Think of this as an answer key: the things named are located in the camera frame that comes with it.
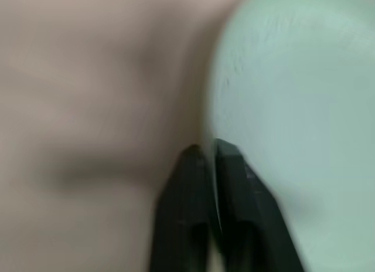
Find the beige background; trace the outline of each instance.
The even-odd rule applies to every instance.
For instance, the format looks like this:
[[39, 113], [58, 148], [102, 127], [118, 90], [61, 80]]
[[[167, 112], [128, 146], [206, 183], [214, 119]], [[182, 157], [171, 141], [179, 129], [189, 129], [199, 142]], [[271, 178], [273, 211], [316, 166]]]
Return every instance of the beige background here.
[[0, 271], [146, 271], [238, 0], [0, 0]]

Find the pale green surface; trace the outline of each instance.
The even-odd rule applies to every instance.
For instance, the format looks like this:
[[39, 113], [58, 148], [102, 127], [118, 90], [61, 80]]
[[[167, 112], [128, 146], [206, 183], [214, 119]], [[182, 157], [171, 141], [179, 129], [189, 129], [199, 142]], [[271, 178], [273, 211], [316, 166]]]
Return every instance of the pale green surface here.
[[375, 271], [374, 53], [372, 0], [248, 0], [214, 59], [213, 136], [275, 190], [308, 271]]

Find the mint green object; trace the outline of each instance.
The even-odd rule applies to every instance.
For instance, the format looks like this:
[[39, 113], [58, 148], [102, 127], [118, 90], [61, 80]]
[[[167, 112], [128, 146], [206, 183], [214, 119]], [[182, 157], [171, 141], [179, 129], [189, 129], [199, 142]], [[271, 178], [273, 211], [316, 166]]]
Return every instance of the mint green object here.
[[375, 0], [245, 1], [209, 85], [206, 145], [240, 147], [306, 270], [375, 272]]

